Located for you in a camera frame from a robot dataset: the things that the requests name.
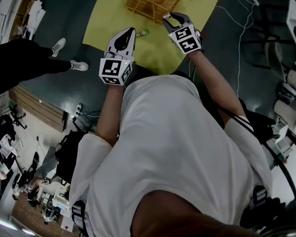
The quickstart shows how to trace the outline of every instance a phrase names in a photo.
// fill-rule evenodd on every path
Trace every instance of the white sneaker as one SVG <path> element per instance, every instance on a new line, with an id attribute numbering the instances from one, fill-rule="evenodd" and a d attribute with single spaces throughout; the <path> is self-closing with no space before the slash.
<path id="1" fill-rule="evenodd" d="M 89 69 L 89 65 L 85 62 L 77 62 L 77 61 L 70 61 L 71 62 L 71 70 L 79 70 L 79 71 L 87 71 Z"/>
<path id="2" fill-rule="evenodd" d="M 54 45 L 52 47 L 52 50 L 53 50 L 53 55 L 52 56 L 57 57 L 58 54 L 59 54 L 59 51 L 64 48 L 65 44 L 66 44 L 66 39 L 65 38 L 62 38 L 62 39 L 58 40 L 56 45 Z"/>

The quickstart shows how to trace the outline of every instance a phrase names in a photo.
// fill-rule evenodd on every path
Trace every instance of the green object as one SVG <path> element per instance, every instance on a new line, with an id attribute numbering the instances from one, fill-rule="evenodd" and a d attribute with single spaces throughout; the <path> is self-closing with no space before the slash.
<path id="1" fill-rule="evenodd" d="M 148 34 L 149 34 L 149 30 L 148 29 L 145 29 L 142 32 L 137 33 L 136 34 L 136 37 L 145 36 L 145 35 L 148 35 Z"/>

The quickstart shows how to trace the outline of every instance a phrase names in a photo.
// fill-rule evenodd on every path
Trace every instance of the white t-shirt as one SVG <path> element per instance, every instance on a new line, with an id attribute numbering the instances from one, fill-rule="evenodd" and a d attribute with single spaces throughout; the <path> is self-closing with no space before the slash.
<path id="1" fill-rule="evenodd" d="M 0 179 L 4 180 L 6 179 L 7 174 L 9 173 L 9 169 L 7 166 L 3 163 L 2 166 L 0 167 Z"/>
<path id="2" fill-rule="evenodd" d="M 151 191 L 172 192 L 204 214 L 239 224 L 256 184 L 270 194 L 271 172 L 259 141 L 232 119 L 223 130 L 188 79 L 157 76 L 125 91 L 113 148 L 95 135 L 83 137 L 70 202 L 89 187 L 88 234 L 129 237 L 135 210 Z"/>

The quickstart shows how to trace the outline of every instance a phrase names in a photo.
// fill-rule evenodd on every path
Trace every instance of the black strap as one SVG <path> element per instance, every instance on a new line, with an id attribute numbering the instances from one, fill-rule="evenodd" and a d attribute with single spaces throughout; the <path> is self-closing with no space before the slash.
<path id="1" fill-rule="evenodd" d="M 85 236 L 89 237 L 86 226 L 85 226 L 85 203 L 82 200 L 74 203 L 72 207 L 72 219 L 75 226 L 80 230 L 80 232 Z"/>

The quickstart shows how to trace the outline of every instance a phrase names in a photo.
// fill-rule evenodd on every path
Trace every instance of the wooden board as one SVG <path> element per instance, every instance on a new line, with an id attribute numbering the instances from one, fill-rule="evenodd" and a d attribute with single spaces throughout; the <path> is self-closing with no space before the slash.
<path id="1" fill-rule="evenodd" d="M 67 113 L 40 100 L 21 86 L 16 86 L 9 90 L 9 97 L 17 105 L 33 114 L 39 120 L 63 132 L 66 125 Z"/>

